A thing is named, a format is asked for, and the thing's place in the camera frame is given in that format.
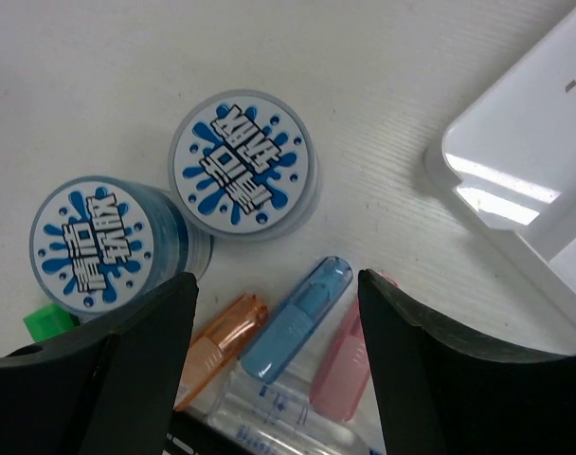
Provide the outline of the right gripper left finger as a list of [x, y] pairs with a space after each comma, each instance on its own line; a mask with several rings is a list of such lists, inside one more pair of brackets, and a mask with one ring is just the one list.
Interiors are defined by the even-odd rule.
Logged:
[[183, 272], [0, 357], [0, 454], [160, 454], [198, 286]]

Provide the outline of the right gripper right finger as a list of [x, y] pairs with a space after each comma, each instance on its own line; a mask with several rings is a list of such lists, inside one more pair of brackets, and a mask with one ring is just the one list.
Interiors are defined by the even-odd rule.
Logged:
[[360, 317], [389, 454], [576, 454], [576, 355], [483, 334], [373, 270]]

